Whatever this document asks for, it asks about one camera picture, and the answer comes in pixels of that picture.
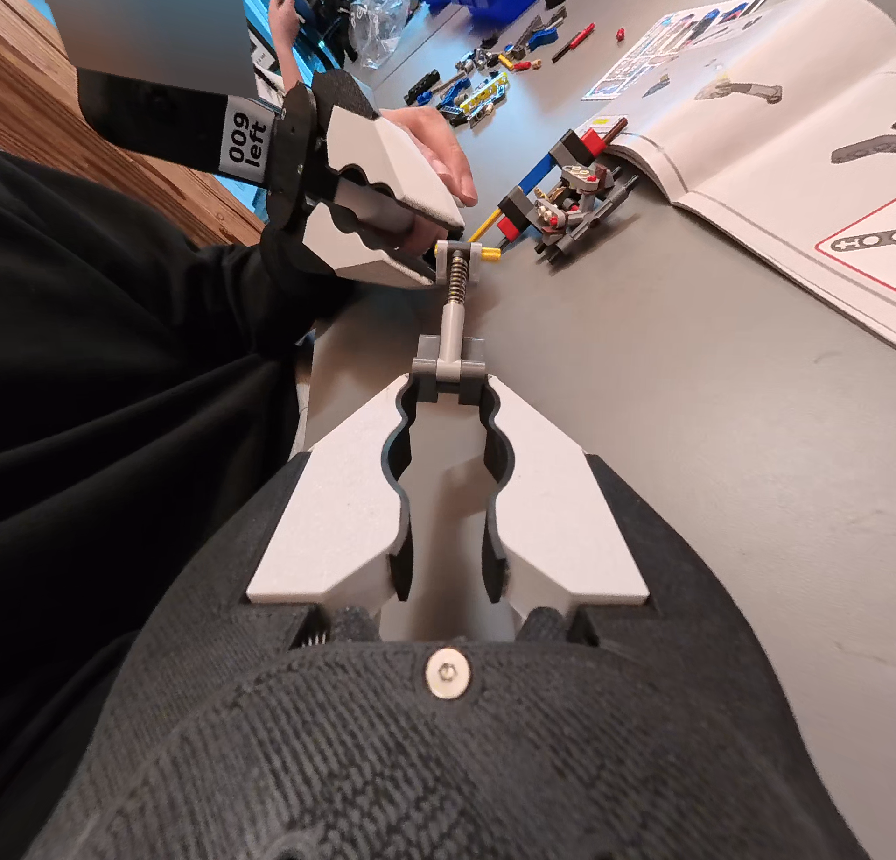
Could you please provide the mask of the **another person's forearm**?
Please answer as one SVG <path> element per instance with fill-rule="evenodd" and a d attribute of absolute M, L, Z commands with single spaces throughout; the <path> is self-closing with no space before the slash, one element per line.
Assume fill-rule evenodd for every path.
<path fill-rule="evenodd" d="M 283 93 L 304 82 L 294 55 L 294 44 L 303 22 L 297 13 L 295 0 L 270 0 L 268 25 L 273 47 L 279 61 Z"/>

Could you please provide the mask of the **sticker sheet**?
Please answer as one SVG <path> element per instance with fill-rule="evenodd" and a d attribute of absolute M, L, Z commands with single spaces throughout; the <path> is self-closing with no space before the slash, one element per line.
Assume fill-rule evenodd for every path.
<path fill-rule="evenodd" d="M 615 100 L 639 78 L 665 67 L 685 51 L 729 39 L 742 26 L 754 24 L 768 2 L 729 0 L 663 15 L 581 100 Z"/>

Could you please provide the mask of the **grey lego shock absorber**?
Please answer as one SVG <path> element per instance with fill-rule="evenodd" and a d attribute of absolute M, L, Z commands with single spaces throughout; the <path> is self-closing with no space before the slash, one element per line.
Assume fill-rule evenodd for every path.
<path fill-rule="evenodd" d="M 447 288 L 437 335 L 421 335 L 411 376 L 421 402 L 455 394 L 462 406 L 478 406 L 487 378 L 484 341 L 464 335 L 466 297 L 483 263 L 496 263 L 501 249 L 479 242 L 439 240 L 434 246 L 435 282 Z"/>

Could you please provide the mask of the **pile of loose lego pieces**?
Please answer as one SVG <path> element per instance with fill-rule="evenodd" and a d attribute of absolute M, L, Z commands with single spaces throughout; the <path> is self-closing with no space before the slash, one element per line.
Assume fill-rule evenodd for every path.
<path fill-rule="evenodd" d="M 566 17 L 565 6 L 549 19 L 537 15 L 516 42 L 503 47 L 499 35 L 490 36 L 455 64 L 452 76 L 431 70 L 420 78 L 406 92 L 406 106 L 432 108 L 453 128 L 477 126 L 506 99 L 511 75 L 543 67 L 539 52 L 558 40 Z"/>

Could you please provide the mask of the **grey lego chassis assembly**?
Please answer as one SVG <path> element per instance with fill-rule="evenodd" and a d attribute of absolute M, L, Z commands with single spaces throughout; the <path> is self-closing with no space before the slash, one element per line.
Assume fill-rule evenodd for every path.
<path fill-rule="evenodd" d="M 639 182 L 637 175 L 622 181 L 621 168 L 609 169 L 599 160 L 627 125 L 626 117 L 617 117 L 604 134 L 594 126 L 582 133 L 567 130 L 469 240 L 478 241 L 498 227 L 511 244 L 533 229 L 539 236 L 537 253 L 551 265 L 565 264 Z"/>

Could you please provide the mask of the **clear plastic bag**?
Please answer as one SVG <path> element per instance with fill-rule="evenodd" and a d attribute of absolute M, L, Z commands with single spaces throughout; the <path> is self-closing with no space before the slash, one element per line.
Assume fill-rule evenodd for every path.
<path fill-rule="evenodd" d="M 379 70 L 393 56 L 412 15 L 411 8 L 418 1 L 354 0 L 351 3 L 350 47 L 362 69 Z"/>

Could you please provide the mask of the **open instruction booklet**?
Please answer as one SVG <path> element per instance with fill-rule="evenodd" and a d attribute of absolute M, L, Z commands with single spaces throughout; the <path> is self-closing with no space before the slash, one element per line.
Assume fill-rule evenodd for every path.
<path fill-rule="evenodd" d="M 895 27 L 787 0 L 642 64 L 588 121 L 674 206 L 895 340 Z"/>

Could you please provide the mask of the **red black lego axle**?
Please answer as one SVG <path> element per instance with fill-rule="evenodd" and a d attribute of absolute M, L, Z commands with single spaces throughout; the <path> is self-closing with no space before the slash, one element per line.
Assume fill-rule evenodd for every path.
<path fill-rule="evenodd" d="M 566 54 L 577 47 L 579 47 L 588 37 L 590 37 L 596 28 L 596 23 L 591 22 L 584 28 L 582 28 L 576 35 L 574 35 L 559 51 L 557 51 L 551 58 L 551 63 L 554 65 L 563 59 Z"/>

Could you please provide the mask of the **person's black clothing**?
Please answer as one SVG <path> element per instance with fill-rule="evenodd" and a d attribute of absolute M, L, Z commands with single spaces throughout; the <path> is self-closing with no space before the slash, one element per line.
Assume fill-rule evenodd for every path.
<path fill-rule="evenodd" d="M 285 464 L 315 325 L 259 246 L 2 153 L 2 858 L 78 767 L 133 641 Z"/>

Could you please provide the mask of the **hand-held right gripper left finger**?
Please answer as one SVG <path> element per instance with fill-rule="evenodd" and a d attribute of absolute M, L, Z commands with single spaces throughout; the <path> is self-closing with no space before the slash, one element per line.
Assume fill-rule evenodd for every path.
<path fill-rule="evenodd" d="M 304 466 L 247 588 L 254 604 L 379 612 L 413 578 L 409 499 L 415 382 L 395 379 L 301 454 Z"/>

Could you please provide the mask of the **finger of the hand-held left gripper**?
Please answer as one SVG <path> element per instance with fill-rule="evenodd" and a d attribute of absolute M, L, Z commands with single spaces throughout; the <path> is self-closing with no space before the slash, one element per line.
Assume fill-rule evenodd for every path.
<path fill-rule="evenodd" d="M 426 261 L 397 250 L 372 247 L 362 235 L 343 231 L 325 203 L 310 212 L 301 244 L 312 261 L 344 280 L 403 290 L 435 287 L 435 272 Z"/>
<path fill-rule="evenodd" d="M 330 203 L 364 226 L 398 235 L 421 218 L 449 232 L 463 229 L 439 175 L 409 135 L 385 118 L 332 113 L 326 147 L 327 166 L 337 176 Z"/>

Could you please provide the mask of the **person's left forearm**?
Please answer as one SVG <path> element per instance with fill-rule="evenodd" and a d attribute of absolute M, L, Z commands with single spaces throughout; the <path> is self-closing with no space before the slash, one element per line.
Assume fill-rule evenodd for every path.
<path fill-rule="evenodd" d="M 355 282 L 338 277 L 295 234 L 267 224 L 259 250 L 273 282 L 290 300 L 300 302 L 312 321 L 332 321 L 362 296 Z"/>

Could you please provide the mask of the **person's left hand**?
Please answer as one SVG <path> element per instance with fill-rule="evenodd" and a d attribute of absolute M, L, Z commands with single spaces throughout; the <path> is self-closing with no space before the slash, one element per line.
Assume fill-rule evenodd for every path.
<path fill-rule="evenodd" d="M 382 110 L 382 115 L 406 131 L 439 175 L 448 191 L 465 207 L 478 195 L 469 160 L 442 114 L 428 107 Z"/>

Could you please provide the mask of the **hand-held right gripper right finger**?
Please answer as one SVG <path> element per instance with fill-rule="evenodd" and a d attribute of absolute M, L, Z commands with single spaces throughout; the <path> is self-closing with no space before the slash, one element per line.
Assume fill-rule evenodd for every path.
<path fill-rule="evenodd" d="M 494 375 L 483 387 L 483 582 L 520 617 L 642 606 L 649 589 L 581 446 Z"/>

